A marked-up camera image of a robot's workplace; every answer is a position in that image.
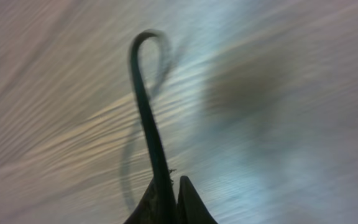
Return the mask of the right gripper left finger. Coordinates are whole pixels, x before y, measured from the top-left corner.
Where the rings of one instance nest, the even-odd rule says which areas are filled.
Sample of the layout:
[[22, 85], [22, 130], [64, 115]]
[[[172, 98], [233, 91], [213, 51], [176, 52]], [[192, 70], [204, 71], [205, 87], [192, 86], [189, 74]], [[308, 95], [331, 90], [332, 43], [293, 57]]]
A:
[[154, 179], [150, 181], [140, 202], [130, 214], [124, 224], [158, 224], [160, 215], [158, 213], [158, 195]]

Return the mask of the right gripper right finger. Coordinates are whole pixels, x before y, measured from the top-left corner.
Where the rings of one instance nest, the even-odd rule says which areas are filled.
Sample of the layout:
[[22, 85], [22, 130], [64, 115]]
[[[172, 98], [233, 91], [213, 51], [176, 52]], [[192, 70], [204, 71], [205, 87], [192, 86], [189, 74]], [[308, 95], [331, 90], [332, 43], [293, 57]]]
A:
[[177, 210], [180, 224], [218, 224], [185, 175], [180, 177]]

